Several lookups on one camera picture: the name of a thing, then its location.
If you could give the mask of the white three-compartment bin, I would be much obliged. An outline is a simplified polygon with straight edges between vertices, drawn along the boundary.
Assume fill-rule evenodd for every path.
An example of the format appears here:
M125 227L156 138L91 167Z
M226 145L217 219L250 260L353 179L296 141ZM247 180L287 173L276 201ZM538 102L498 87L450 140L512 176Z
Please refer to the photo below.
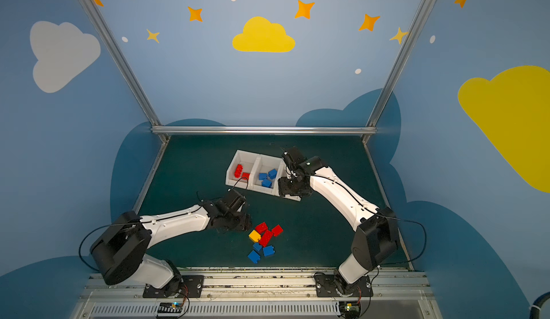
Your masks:
M243 173L249 173L248 180L243 180L241 177L236 178L234 172L236 166L243 166ZM262 181L259 179L259 173L268 173L270 170L277 170L277 176L271 180L267 176L267 180L272 181L272 188L262 187ZM289 177L286 171L286 165L282 158L272 157L264 154L257 154L249 151L237 150L228 169L226 170L225 184L230 187L237 187L243 190L251 190L262 194L267 194L275 197L279 196L278 180L281 177ZM282 197L288 200L301 201L300 197L286 196Z

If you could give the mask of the aluminium front rail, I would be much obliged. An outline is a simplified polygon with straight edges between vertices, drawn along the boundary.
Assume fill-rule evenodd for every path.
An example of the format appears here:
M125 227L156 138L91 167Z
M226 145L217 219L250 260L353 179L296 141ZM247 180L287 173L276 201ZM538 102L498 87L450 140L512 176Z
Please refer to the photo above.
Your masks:
M318 298L315 273L327 268L194 267L183 275L203 275L199 298L143 298L145 285L106 285L90 276L72 318L156 318L161 302L182 302L179 318L339 318L339 302L361 305L359 318L442 318L427 276L405 268L368 273L370 297Z

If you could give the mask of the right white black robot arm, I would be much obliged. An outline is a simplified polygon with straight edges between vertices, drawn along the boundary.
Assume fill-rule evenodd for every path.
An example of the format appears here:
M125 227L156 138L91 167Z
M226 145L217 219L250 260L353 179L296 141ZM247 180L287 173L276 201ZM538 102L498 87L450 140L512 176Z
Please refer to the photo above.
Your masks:
M361 197L319 157L308 159L293 150L285 151L282 159L287 176L278 180L279 195L308 197L316 192L342 214L355 232L351 254L335 273L336 284L354 285L398 250L400 239L394 211Z

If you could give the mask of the yellow lego brick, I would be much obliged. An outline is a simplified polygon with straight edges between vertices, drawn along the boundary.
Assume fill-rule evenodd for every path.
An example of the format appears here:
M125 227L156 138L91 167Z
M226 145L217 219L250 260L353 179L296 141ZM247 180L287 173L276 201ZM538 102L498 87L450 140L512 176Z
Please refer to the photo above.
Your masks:
M253 242L253 243L258 243L260 241L260 239L262 238L262 235L260 233L258 233L256 230L252 230L250 233L249 233L249 239Z

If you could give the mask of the left circuit board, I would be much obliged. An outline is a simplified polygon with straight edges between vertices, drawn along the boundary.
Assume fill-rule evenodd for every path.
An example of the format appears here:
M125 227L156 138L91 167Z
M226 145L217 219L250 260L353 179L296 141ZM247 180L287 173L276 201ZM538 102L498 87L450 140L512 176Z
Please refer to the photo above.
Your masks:
M182 302L161 302L157 307L156 318L179 318L182 314Z

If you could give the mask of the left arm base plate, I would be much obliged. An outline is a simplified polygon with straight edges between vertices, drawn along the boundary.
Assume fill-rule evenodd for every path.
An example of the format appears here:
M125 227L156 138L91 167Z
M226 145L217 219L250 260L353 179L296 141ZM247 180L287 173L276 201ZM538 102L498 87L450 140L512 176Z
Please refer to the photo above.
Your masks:
M199 298L203 283L203 275L176 275L162 288L146 284L143 298Z

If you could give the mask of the aluminium frame left post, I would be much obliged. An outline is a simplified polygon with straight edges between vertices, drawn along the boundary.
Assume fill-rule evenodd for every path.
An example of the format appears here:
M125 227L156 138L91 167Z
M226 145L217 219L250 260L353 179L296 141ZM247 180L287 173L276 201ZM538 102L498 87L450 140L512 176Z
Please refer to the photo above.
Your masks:
M99 34L101 40L105 44L105 47L115 65L122 74L124 80L132 91L135 99L137 100L140 108L143 110L143 113L147 117L152 127L161 126L161 122L155 113L149 99L146 96L146 93L143 90L143 87L140 85L137 77L135 76L130 64L127 62L127 59L123 55L122 49L119 47L117 40L113 32L110 30L105 18L101 14L99 6L95 3L94 0L78 0L80 5L83 7L84 12L87 14L87 17L90 19L90 22L93 24L97 33Z

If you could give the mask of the aluminium frame back bar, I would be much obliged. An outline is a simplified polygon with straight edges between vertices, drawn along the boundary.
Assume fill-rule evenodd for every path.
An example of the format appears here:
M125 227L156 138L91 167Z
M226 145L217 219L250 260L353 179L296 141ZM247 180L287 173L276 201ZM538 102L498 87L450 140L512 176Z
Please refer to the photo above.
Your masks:
M374 135L375 127L207 127L153 126L153 134L167 135Z

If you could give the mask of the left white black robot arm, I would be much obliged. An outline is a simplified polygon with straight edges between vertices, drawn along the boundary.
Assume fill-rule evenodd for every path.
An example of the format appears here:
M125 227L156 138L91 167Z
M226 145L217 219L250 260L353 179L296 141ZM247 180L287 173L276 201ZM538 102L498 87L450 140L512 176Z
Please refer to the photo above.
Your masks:
M236 200L202 202L184 210L140 216L123 213L91 245L90 254L106 285L127 280L146 286L145 298L187 298L189 292L174 263L149 256L154 245L180 235L209 229L243 232L252 225L249 205Z

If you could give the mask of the aluminium frame post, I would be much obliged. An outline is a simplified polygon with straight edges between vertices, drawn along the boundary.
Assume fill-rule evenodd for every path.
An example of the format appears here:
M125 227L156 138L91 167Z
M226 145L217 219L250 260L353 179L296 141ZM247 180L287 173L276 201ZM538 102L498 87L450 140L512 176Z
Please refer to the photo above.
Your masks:
M105 18L101 14L99 6L95 3L94 0L78 0L80 5L83 7L84 12L87 14L87 17L90 19L90 22L93 24L97 33L99 34L101 40L105 44L105 47L115 65L122 74L124 80L132 91L135 99L137 100L140 108L143 110L143 113L147 117L152 127L161 126L161 122L155 113L149 99L146 96L146 93L143 90L143 87L140 85L137 77L135 76L130 64L127 62L127 59L123 55L122 49L119 47L117 40L113 32L110 30Z
M415 44L420 37L422 30L431 14L431 11L437 0L422 0L409 27L409 34L406 35L405 41L401 43L400 50L398 52L395 63L393 64L387 81L375 102L373 110L369 116L366 127L369 129L368 133L362 135L362 143L365 148L368 147L368 141L371 136L377 132L377 125L382 113L387 106L387 103L393 93L396 85L398 84L400 75L402 74L408 59L413 52Z

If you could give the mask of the red long lego brick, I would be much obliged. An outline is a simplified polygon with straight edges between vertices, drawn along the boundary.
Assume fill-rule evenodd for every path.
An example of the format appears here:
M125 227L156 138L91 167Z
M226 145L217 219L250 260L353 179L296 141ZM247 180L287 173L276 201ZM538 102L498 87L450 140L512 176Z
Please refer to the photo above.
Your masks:
M262 235L261 239L259 240L259 244L262 247L267 247L273 237L273 232L270 230L267 230Z

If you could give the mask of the right circuit board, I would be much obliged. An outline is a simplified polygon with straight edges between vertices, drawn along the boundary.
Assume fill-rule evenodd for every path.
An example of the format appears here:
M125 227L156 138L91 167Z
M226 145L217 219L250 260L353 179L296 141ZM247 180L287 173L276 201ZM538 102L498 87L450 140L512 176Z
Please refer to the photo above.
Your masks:
M358 303L339 302L339 318L357 319L361 314L361 305Z

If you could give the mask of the circuit board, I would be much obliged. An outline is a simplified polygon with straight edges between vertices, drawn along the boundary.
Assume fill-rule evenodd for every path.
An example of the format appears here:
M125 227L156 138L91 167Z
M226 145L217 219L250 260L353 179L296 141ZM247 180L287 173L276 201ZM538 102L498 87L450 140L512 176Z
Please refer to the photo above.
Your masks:
M339 318L357 319L361 314L361 305L358 303L339 302Z
M182 314L182 302L161 302L157 307L156 318L179 318Z

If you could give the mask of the aluminium frame right post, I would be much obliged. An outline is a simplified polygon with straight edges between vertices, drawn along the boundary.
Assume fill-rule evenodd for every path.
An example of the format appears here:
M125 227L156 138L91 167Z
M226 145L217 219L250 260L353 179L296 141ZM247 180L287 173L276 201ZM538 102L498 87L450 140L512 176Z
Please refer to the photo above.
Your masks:
M398 52L395 63L393 64L387 81L375 102L373 110L369 116L366 127L369 129L368 133L362 135L362 143L365 148L368 147L368 141L371 136L377 132L377 125L382 113L387 106L387 103L393 93L396 85L398 84L400 75L402 74L408 59L413 52L415 44L420 37L422 30L431 14L431 11L437 0L422 0L409 27L409 34L406 35L405 41L401 43L400 50Z

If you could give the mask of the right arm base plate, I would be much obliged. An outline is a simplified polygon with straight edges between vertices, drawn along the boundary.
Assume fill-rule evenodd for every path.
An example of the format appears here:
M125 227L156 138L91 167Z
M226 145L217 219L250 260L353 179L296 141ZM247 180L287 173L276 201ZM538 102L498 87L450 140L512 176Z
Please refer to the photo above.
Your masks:
M340 275L315 273L315 290L318 298L370 297L373 295L370 278L366 275L348 284Z

